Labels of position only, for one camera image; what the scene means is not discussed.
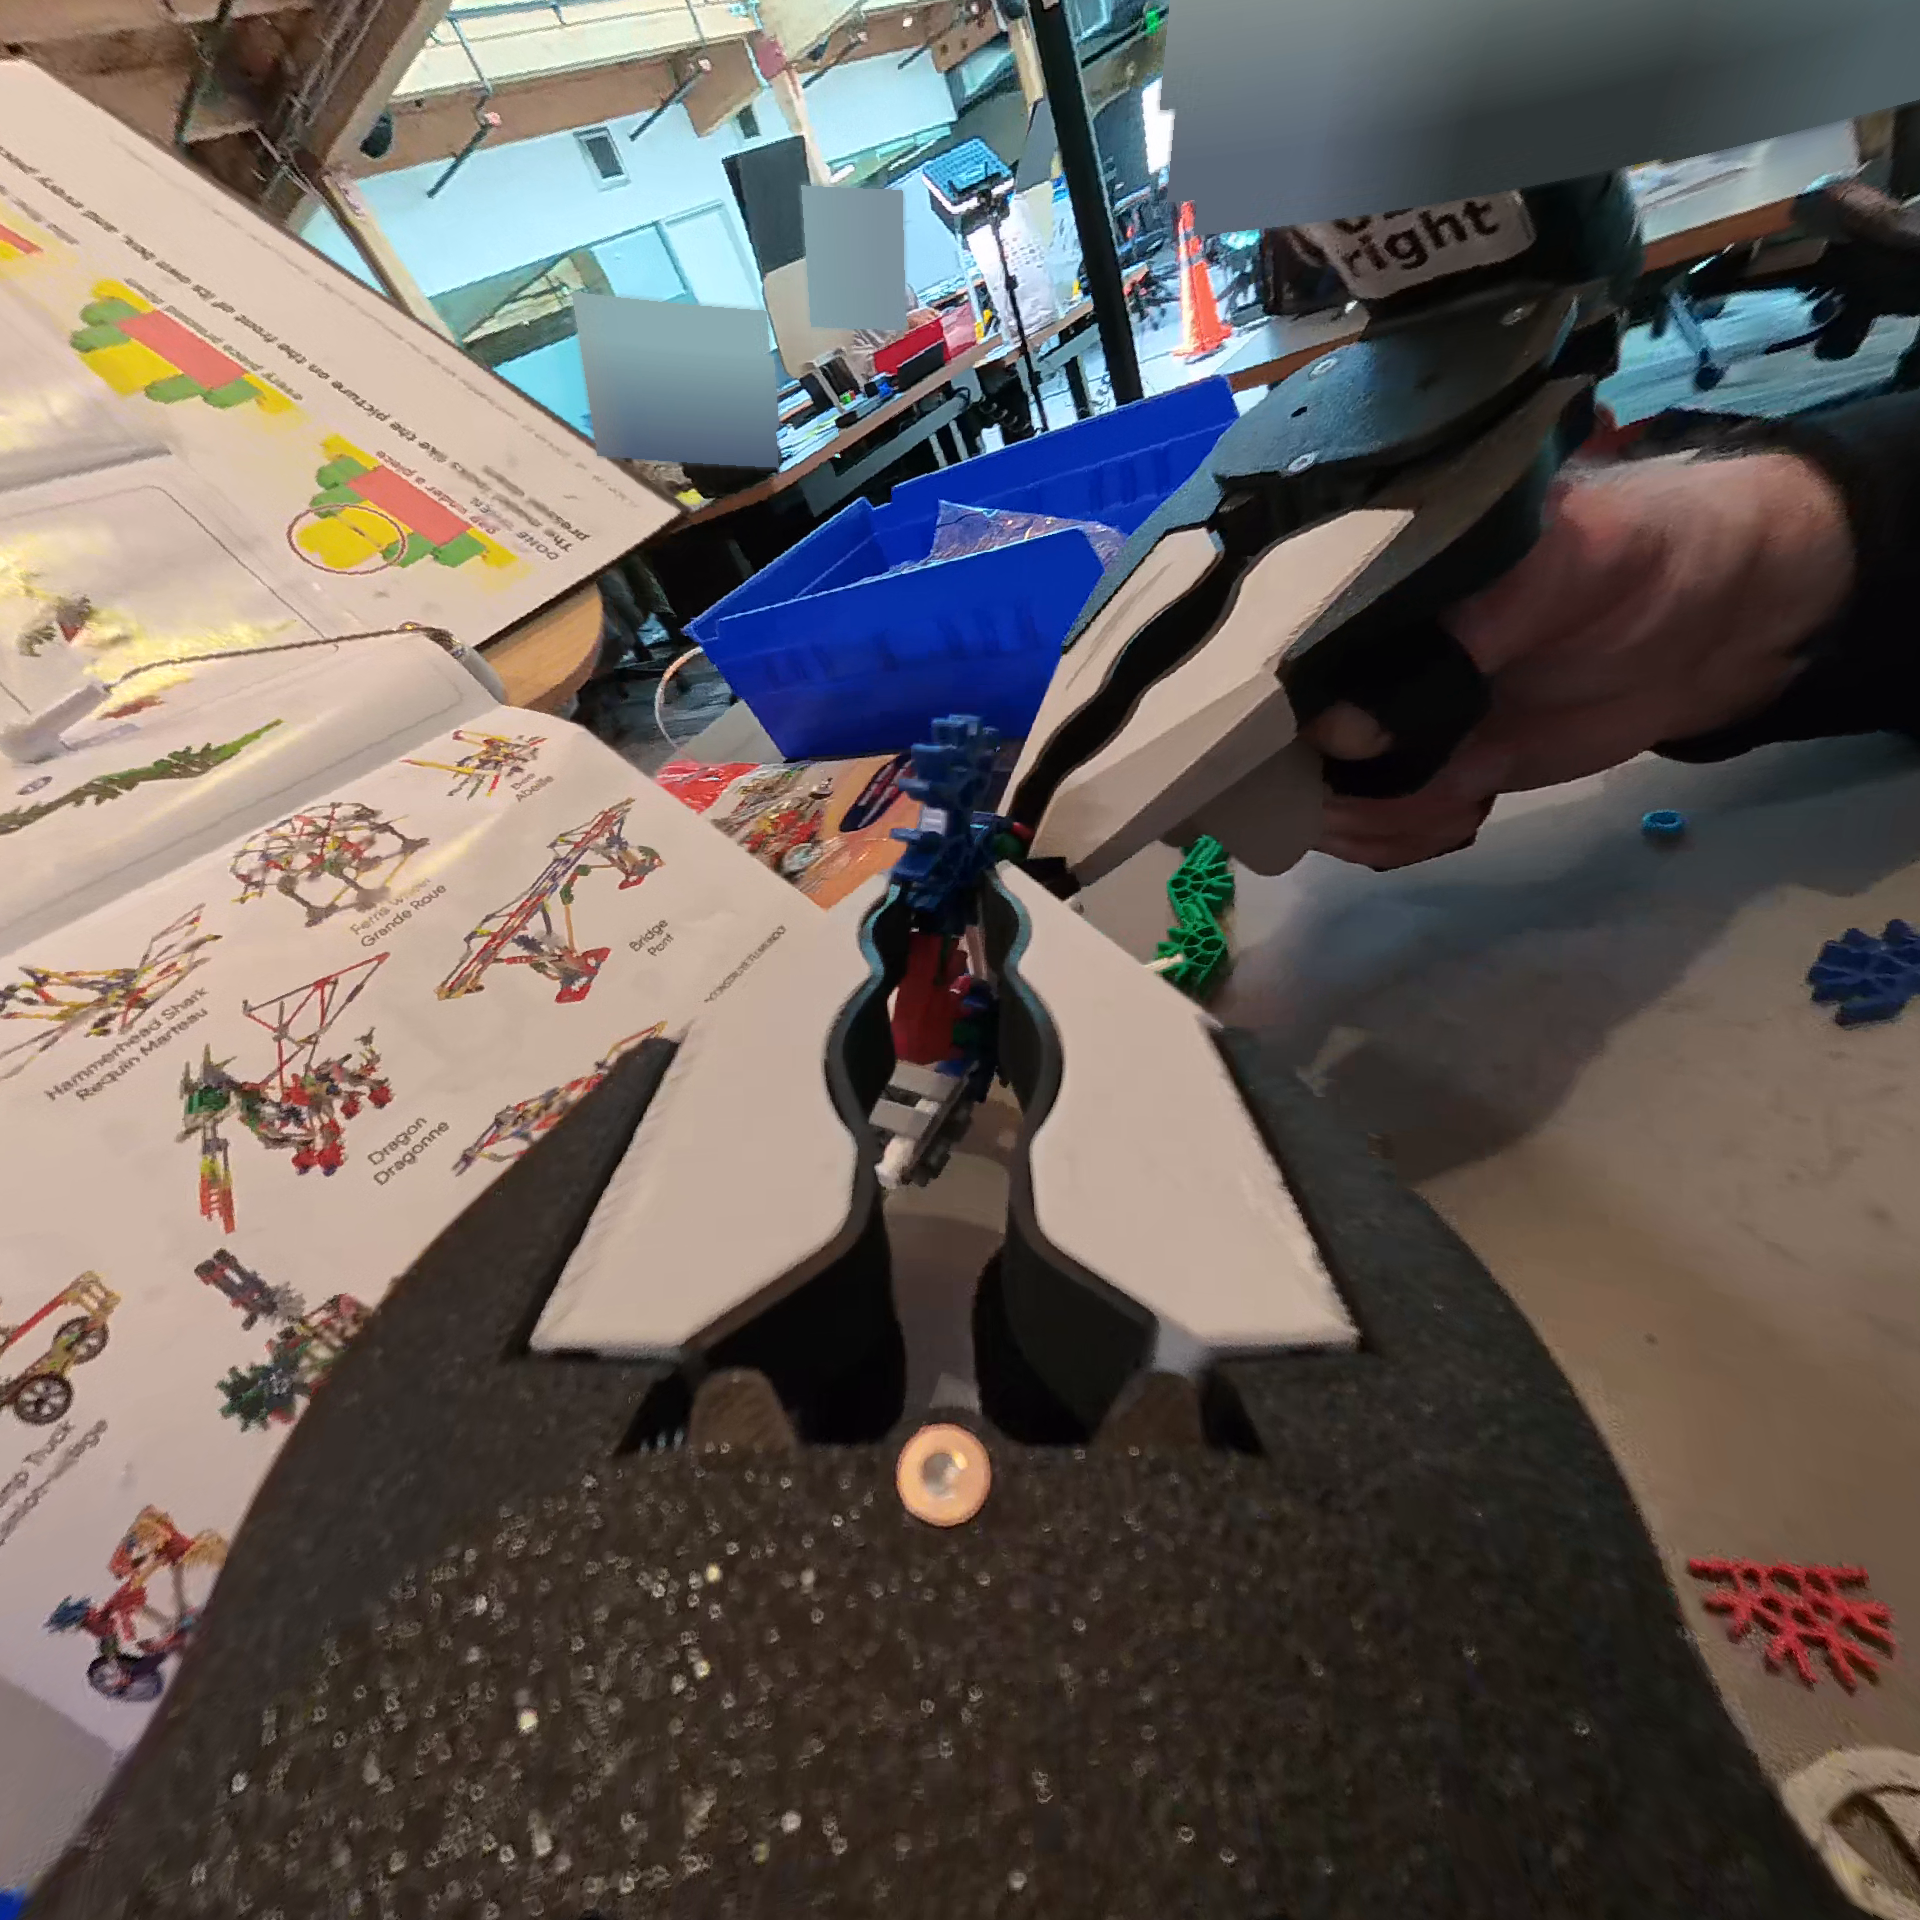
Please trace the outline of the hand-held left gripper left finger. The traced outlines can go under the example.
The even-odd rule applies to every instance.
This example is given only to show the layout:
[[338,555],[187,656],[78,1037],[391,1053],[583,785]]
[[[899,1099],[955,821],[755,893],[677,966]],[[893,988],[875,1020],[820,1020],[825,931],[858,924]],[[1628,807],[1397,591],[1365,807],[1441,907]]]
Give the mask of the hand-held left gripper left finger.
[[849,1253],[893,1074],[891,883],[789,924],[686,1027],[570,1249],[535,1355],[693,1360]]

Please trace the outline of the blue snowflake connector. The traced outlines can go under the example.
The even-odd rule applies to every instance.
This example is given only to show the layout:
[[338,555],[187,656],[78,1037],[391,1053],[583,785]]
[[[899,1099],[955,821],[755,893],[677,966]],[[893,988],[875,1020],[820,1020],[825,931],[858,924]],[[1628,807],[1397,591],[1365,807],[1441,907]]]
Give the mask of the blue snowflake connector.
[[1809,1002],[1835,1010],[1835,1027],[1895,1020],[1920,993],[1920,931],[1889,921],[1879,935],[1848,924],[1820,947]]
[[964,935],[975,921],[979,877],[1002,861],[1006,825],[988,807],[998,785],[1002,735],[970,711],[931,722],[931,745],[910,749],[899,791],[918,803],[910,829],[893,829],[899,861],[893,893],[910,902],[914,931]]

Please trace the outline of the colourful construction toy model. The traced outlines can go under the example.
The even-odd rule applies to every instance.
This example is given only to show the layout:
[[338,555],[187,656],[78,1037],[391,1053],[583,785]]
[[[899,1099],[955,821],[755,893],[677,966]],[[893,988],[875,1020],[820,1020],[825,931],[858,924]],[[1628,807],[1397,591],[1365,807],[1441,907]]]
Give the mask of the colourful construction toy model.
[[988,935],[988,872],[1026,863],[1032,829],[975,825],[970,890],[931,890],[931,861],[906,848],[884,902],[906,907],[906,962],[891,984],[893,1068],[875,1099],[878,1187],[925,1187],[943,1174],[975,1108],[1002,1082],[1002,974]]

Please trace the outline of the person's right forearm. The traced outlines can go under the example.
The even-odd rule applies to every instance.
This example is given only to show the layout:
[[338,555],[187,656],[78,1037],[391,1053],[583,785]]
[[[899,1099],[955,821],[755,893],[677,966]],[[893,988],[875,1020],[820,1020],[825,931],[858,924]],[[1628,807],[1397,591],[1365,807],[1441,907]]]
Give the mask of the person's right forearm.
[[1772,745],[1920,735],[1920,392],[1860,392],[1848,404],[1734,417],[1712,462],[1793,453],[1845,504],[1854,534],[1854,591],[1797,651],[1797,675],[1760,711],[1669,740],[1672,765],[1724,765]]

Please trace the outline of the clear plastic bag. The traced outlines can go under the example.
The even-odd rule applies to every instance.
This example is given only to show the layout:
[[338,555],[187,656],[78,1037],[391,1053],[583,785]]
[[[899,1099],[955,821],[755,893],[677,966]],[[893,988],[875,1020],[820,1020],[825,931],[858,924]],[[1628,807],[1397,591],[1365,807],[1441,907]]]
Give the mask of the clear plastic bag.
[[1006,547],[1022,547],[1022,540],[1047,540],[1047,534],[1081,534],[1102,567],[1112,567],[1117,550],[1127,547],[1127,534],[1112,529],[1112,528],[1102,528],[1102,520],[1073,520],[1073,513],[1037,513],[1037,508],[998,508],[998,504],[955,504],[955,501],[943,501],[939,513],[937,513],[937,534],[931,534],[925,563],[931,567],[939,567],[939,563],[970,563],[970,555],[1006,550]]

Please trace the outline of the blue plastic bin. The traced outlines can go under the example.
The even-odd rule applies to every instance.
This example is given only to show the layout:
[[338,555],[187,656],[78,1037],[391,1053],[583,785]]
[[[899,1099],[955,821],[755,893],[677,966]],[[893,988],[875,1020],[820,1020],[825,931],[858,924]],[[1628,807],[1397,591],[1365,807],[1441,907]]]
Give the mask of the blue plastic bin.
[[681,630],[782,757],[910,749],[970,711],[1022,740],[1102,583],[1081,529],[931,563],[943,504],[1094,520],[1134,534],[1238,417],[1226,379],[1060,425],[854,501]]

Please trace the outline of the orange traffic cone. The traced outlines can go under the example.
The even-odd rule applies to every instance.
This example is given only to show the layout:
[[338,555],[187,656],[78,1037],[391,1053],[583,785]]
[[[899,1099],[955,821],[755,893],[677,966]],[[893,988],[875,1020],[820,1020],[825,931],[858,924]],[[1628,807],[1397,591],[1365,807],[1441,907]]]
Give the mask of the orange traffic cone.
[[1180,359],[1196,362],[1233,346],[1233,327],[1220,313],[1214,274],[1206,274],[1206,245],[1196,233],[1194,201],[1180,201],[1180,310],[1182,310],[1182,341]]

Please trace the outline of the toy models instruction sheet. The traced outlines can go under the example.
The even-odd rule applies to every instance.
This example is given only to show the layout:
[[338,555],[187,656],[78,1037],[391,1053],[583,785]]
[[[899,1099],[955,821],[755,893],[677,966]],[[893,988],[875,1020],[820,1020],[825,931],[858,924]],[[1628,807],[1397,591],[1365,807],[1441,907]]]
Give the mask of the toy models instruction sheet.
[[477,745],[3,951],[3,1695],[112,1758],[401,1273],[806,902],[576,726]]

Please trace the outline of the brown plastic bag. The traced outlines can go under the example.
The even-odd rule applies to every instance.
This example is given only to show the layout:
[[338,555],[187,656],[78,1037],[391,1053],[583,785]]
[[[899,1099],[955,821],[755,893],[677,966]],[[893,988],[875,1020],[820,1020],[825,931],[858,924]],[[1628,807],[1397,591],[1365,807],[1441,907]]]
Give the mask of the brown plastic bag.
[[918,798],[906,791],[906,780],[906,752],[806,765],[674,757],[652,775],[655,786],[677,791],[825,907],[899,863],[899,832],[918,829]]

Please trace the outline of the black metal pole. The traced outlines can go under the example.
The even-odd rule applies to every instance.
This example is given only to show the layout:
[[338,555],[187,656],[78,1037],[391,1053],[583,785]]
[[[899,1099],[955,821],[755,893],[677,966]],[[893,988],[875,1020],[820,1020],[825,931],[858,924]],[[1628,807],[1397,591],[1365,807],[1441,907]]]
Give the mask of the black metal pole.
[[1073,194],[1074,240],[1081,240],[1088,300],[1102,331],[1109,385],[1117,404],[1135,404],[1144,400],[1135,341],[1134,341],[1134,313],[1123,293],[1112,198],[1102,176],[1094,103],[1088,103],[1068,6],[1032,0],[1032,33],[1039,52],[1039,80],[1047,80],[1054,153],[1060,153],[1060,170]]

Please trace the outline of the studio light on tripod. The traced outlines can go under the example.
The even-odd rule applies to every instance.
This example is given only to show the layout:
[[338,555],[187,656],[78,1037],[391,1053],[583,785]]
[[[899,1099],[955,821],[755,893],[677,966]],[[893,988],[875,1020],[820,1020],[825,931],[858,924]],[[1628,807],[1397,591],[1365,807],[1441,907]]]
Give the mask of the studio light on tripod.
[[975,134],[925,161],[918,170],[925,170],[937,219],[964,245],[964,254],[988,274],[988,290],[998,300],[998,327],[1002,341],[1014,346],[1026,392],[1032,392],[1032,417],[1047,427],[1047,392],[1037,379],[1032,331],[1022,313],[1022,274],[1006,245],[1013,209],[1014,209],[1014,170]]

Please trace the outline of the round wooden board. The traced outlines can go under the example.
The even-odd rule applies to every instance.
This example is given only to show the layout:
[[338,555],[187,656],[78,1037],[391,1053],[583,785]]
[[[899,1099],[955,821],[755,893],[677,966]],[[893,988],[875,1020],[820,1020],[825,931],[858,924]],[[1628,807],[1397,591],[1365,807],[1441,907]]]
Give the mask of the round wooden board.
[[603,614],[603,591],[595,583],[585,583],[547,612],[490,638],[482,656],[508,688],[498,700],[547,715],[570,715],[583,688],[595,675],[603,662]]

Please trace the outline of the red half snowflake connector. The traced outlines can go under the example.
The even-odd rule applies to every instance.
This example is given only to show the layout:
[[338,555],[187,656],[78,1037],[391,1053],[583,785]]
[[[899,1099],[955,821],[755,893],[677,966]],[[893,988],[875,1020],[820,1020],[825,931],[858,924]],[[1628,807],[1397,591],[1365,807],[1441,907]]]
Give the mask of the red half snowflake connector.
[[1826,1670],[1854,1695],[1895,1664],[1895,1610],[1868,1594],[1863,1564],[1695,1555],[1703,1605],[1724,1617],[1727,1640],[1760,1640],[1768,1670],[1813,1688]]

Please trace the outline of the white instruction booklet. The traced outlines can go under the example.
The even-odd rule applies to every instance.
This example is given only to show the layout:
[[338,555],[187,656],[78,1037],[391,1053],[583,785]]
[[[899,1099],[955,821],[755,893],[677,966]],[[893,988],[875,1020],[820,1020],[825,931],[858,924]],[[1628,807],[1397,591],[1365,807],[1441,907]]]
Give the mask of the white instruction booklet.
[[3,490],[3,951],[498,705],[442,626],[273,583],[160,462]]

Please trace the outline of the brick building instruction sheet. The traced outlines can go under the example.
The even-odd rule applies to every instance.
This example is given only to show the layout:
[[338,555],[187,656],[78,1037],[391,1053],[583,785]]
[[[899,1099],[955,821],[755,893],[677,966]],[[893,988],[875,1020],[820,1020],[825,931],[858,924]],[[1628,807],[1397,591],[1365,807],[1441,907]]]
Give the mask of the brick building instruction sheet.
[[3,501],[60,555],[250,567],[299,614],[490,644],[677,520],[576,427],[43,68],[0,74]]

